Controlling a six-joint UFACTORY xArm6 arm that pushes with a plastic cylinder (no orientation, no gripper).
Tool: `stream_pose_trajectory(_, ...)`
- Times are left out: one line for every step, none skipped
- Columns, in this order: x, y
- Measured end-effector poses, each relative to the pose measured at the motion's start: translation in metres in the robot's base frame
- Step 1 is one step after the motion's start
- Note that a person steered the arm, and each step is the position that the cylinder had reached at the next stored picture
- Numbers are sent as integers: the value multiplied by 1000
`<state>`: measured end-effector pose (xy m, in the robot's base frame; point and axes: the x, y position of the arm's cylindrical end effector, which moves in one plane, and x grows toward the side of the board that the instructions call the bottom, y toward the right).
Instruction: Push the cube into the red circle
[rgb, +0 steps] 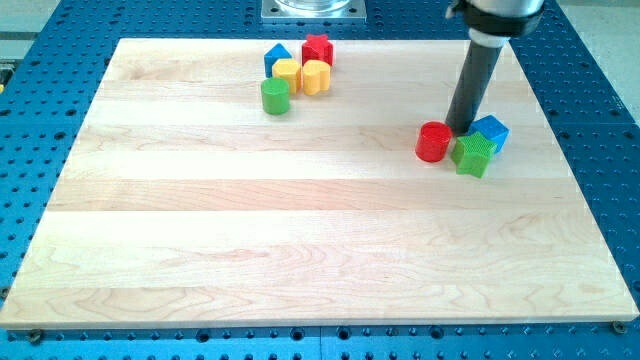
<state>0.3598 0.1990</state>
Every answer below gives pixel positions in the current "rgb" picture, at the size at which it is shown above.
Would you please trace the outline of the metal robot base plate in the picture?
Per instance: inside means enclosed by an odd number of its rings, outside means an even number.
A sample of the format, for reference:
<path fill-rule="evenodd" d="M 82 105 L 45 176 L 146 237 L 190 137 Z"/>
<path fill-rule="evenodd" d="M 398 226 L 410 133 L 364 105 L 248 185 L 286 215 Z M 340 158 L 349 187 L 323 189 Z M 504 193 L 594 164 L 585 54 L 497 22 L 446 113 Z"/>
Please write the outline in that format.
<path fill-rule="evenodd" d="M 262 0 L 260 13 L 266 23 L 367 20 L 364 0 Z"/>

